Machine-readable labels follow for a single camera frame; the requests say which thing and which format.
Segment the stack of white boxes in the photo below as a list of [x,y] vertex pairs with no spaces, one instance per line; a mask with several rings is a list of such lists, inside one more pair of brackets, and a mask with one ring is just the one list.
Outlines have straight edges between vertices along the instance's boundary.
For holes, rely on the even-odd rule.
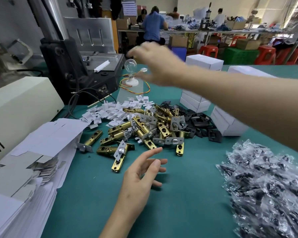
[[[223,60],[197,54],[187,56],[186,64],[195,65],[213,71],[220,71],[223,67]],[[211,102],[205,98],[186,90],[182,90],[180,103],[197,113],[207,111]]]
[[[230,66],[228,72],[276,78],[275,76],[250,66]],[[213,120],[217,129],[221,132],[222,136],[242,136],[242,134],[248,129],[248,126],[241,123],[217,106],[215,106],[212,111],[211,119]]]

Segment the pile of parts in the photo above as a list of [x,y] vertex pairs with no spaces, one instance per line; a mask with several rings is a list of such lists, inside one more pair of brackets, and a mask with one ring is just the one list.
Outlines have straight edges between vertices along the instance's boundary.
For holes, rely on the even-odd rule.
[[[119,172],[127,151],[135,149],[134,145],[125,143],[131,137],[148,149],[154,149],[156,145],[174,146],[177,156],[183,155],[185,138],[197,135],[208,137],[213,142],[222,141],[221,133],[215,130],[215,125],[207,115],[178,105],[170,106],[170,101],[157,105],[149,102],[146,96],[136,98],[129,98],[124,103],[104,103],[100,107],[90,108],[81,118],[83,122],[94,122],[90,128],[97,127],[101,119],[110,120],[107,124],[109,136],[100,141],[101,147],[97,153],[116,158],[113,171]],[[97,131],[85,144],[77,144],[78,148],[82,152],[93,152],[91,144],[99,138],[100,132]]]
[[216,165],[231,195],[239,237],[298,237],[298,166],[249,140]]

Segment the woman in blue shirt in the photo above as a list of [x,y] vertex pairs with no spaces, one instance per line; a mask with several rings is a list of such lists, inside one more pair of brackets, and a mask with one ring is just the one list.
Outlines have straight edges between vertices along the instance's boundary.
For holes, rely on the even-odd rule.
[[141,27],[145,31],[145,41],[154,41],[160,45],[164,45],[166,43],[164,38],[160,38],[160,29],[168,30],[168,24],[164,20],[163,16],[159,14],[159,8],[157,6],[154,6],[151,9],[151,13],[145,17]]

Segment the person's right hand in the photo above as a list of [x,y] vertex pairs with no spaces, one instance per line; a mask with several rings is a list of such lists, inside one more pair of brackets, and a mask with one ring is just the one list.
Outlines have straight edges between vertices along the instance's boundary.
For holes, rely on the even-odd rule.
[[144,42],[141,46],[131,49],[127,56],[139,59],[143,64],[148,65],[151,71],[151,74],[138,72],[136,77],[161,86],[177,86],[179,79],[185,75],[188,68],[168,48],[155,42]]

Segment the clear glass bulb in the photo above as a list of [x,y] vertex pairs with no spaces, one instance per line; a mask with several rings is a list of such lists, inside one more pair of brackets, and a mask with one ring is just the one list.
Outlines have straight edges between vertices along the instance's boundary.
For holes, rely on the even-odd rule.
[[137,72],[137,63],[133,59],[128,59],[125,64],[125,69],[128,72],[129,78],[134,78],[135,73]]

